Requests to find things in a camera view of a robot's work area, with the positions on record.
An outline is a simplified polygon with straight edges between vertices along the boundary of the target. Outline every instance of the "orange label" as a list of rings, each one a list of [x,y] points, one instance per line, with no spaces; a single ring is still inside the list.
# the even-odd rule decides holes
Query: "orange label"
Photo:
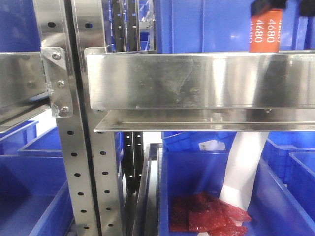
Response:
[[[262,15],[252,16],[250,52],[277,53],[279,51],[282,15],[282,10],[272,9]]]

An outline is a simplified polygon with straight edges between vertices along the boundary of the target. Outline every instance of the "screw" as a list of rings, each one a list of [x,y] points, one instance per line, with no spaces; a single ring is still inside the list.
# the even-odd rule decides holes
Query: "screw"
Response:
[[[59,88],[63,88],[63,87],[65,86],[63,80],[59,80],[59,81],[57,82],[57,85],[58,85]]]
[[[61,54],[59,52],[53,52],[53,59],[60,60],[61,59]]]
[[[69,112],[69,107],[61,107],[61,112],[62,113],[68,113]]]

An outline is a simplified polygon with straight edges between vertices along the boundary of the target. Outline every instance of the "blue storage bin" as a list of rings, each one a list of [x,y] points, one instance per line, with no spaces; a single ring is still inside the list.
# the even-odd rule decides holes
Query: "blue storage bin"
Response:
[[[21,147],[19,154],[51,157],[62,156],[63,152],[57,127],[51,128],[30,143]]]
[[[253,0],[155,0],[160,53],[248,51]],[[281,50],[303,50],[308,24],[288,0]]]
[[[315,221],[315,153],[291,153],[292,175],[287,187]]]
[[[270,132],[261,156],[283,183],[288,184],[291,176],[290,153],[312,151],[315,151],[315,132]]]
[[[141,42],[141,50],[142,51],[148,51],[150,49],[150,45],[148,41],[142,41]]]
[[[1,0],[0,22],[0,52],[40,51],[32,0]]]
[[[64,236],[73,220],[62,157],[0,156],[0,235]]]
[[[171,199],[207,191],[219,196],[228,153],[164,152],[160,182],[159,235],[196,236],[170,233]],[[261,160],[248,209],[251,222],[246,236],[314,236],[315,223],[287,188]]]
[[[162,132],[163,146],[168,151],[201,151],[202,143],[217,140],[225,144],[225,150],[230,151],[236,132],[204,131],[204,132]]]
[[[20,147],[37,136],[38,121],[25,121],[22,124],[0,134],[0,155],[16,155]]]

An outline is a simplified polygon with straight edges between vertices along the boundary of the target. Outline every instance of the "white label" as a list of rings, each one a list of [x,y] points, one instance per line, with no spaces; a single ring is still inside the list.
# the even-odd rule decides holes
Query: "white label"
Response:
[[[268,135],[269,132],[237,132],[228,157],[220,199],[248,209],[257,166]]]
[[[225,151],[225,144],[217,140],[209,140],[199,143],[200,151]]]

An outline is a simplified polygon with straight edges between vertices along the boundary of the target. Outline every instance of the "white paper strip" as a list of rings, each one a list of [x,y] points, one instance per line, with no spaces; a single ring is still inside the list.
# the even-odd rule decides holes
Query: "white paper strip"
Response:
[[[257,166],[269,132],[237,132],[220,199],[244,210],[252,197]]]

